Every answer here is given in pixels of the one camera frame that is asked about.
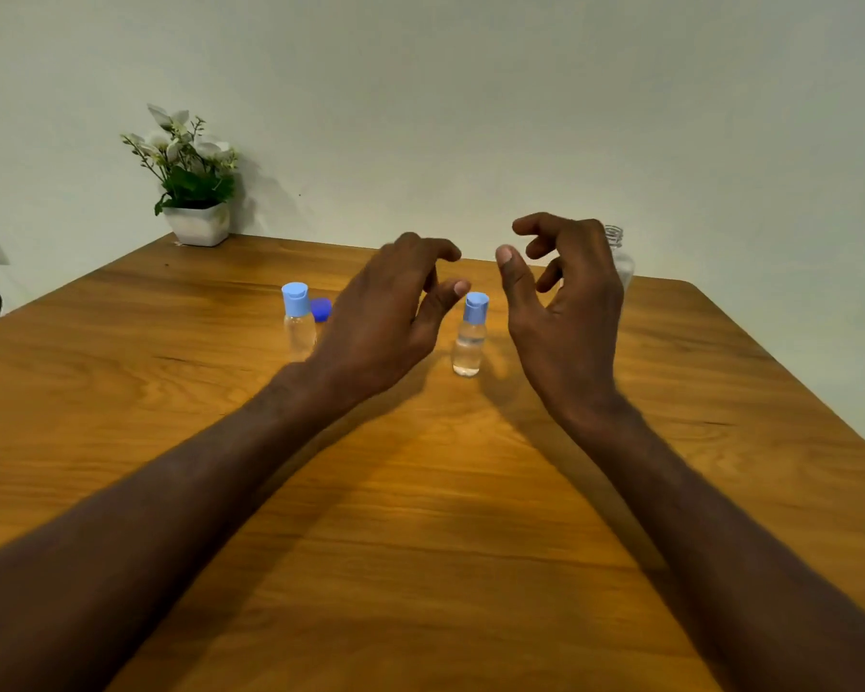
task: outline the hand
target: hand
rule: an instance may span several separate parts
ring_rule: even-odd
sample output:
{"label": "hand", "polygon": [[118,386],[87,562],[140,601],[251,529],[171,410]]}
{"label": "hand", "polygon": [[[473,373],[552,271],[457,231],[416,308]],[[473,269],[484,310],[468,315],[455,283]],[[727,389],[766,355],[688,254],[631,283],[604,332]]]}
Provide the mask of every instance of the hand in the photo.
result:
{"label": "hand", "polygon": [[[545,407],[565,429],[595,421],[623,406],[612,362],[624,291],[605,230],[598,220],[567,220],[538,213],[518,219],[513,231],[534,235],[526,254],[541,259],[557,250],[538,283],[510,245],[496,251],[509,302],[509,333]],[[564,278],[547,307],[545,292]]]}
{"label": "hand", "polygon": [[[471,288],[465,279],[440,283],[435,263],[460,258],[448,240],[404,233],[348,283],[305,362],[329,383],[334,402],[354,407],[390,388],[433,351],[445,314]],[[422,291],[427,294],[420,303]]]}

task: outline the small plastic bottle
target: small plastic bottle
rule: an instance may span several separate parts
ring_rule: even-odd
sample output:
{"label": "small plastic bottle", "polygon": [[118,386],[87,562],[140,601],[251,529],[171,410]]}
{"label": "small plastic bottle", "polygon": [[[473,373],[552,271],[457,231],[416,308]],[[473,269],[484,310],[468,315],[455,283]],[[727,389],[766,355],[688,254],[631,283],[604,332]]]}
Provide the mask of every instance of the small plastic bottle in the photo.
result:
{"label": "small plastic bottle", "polygon": [[606,239],[611,247],[611,257],[615,261],[615,271],[622,279],[624,290],[628,290],[628,284],[634,277],[634,258],[622,249],[622,236],[624,231],[618,226],[606,226]]}
{"label": "small plastic bottle", "polygon": [[465,319],[458,326],[458,338],[452,349],[452,369],[459,376],[474,376],[481,371],[484,339],[487,336],[487,306],[490,298],[486,293],[472,291],[465,299]]}
{"label": "small plastic bottle", "polygon": [[292,361],[302,361],[310,356],[317,339],[317,326],[311,313],[308,285],[292,281],[282,287],[285,301],[285,331]]}

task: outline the potted plant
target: potted plant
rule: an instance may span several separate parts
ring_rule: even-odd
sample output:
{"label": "potted plant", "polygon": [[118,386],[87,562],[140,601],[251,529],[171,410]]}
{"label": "potted plant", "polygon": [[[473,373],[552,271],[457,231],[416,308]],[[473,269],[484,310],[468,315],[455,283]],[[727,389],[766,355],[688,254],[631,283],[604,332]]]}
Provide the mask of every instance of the potted plant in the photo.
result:
{"label": "potted plant", "polygon": [[188,110],[168,114],[148,104],[163,131],[141,138],[123,134],[122,142],[161,181],[162,195],[154,205],[180,243],[212,247],[228,237],[234,195],[237,153],[227,143],[204,136],[205,122]]}

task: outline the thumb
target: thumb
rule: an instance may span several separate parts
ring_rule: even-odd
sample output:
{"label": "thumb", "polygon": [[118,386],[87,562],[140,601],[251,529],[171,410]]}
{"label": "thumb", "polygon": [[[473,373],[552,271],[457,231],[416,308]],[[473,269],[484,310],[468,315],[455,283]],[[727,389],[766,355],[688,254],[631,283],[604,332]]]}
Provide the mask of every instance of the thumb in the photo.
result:
{"label": "thumb", "polygon": [[500,266],[503,291],[507,293],[509,311],[541,305],[535,295],[535,278],[529,265],[512,245],[500,245],[496,249],[496,264]]}
{"label": "thumb", "polygon": [[448,279],[434,286],[426,294],[417,317],[413,319],[411,336],[418,345],[432,349],[439,336],[439,325],[445,314],[452,310],[456,303],[471,290],[470,283],[465,279]]}

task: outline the wooden table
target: wooden table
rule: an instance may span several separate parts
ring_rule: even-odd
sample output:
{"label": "wooden table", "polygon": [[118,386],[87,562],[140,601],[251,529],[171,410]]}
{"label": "wooden table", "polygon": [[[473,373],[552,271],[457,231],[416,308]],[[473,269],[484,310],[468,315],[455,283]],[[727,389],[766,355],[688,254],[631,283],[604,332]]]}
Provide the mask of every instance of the wooden table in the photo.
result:
{"label": "wooden table", "polygon": [[[283,362],[280,285],[333,297],[370,254],[167,237],[1,319],[0,544],[241,404]],[[455,311],[114,690],[717,689],[659,555],[525,381],[495,265],[441,271],[492,297],[481,374],[451,371]],[[864,441],[685,282],[634,280],[617,364],[658,431],[865,606]]]}

